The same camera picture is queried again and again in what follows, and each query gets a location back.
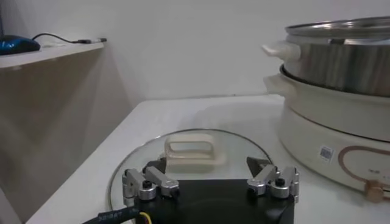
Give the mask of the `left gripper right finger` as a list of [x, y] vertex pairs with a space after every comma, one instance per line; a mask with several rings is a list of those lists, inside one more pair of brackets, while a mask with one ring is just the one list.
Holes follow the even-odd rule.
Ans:
[[292, 197], [299, 201], [300, 174], [295, 167], [280, 170], [266, 159], [247, 157], [247, 166], [252, 178], [247, 180], [248, 190], [256, 197], [269, 194], [273, 198], [284, 200]]

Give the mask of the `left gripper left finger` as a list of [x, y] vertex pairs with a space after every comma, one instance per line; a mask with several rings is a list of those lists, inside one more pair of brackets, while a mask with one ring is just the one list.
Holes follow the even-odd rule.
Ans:
[[179, 182], [165, 175], [166, 158], [149, 161], [139, 172], [126, 169], [122, 175], [122, 197], [125, 206], [135, 200], [152, 201], [157, 197], [175, 198], [179, 195]]

